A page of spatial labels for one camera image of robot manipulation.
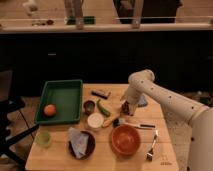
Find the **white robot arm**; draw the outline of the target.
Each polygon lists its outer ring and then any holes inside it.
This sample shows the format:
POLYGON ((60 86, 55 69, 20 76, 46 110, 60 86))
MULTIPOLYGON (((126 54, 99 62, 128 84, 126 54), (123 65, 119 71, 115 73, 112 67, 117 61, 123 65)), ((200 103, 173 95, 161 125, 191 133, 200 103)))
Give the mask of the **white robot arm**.
POLYGON ((145 69, 128 77, 128 88, 122 100, 134 115, 143 93, 169 111, 179 115, 192 127, 187 171, 213 171, 213 107, 177 94, 154 83, 155 75, 145 69))

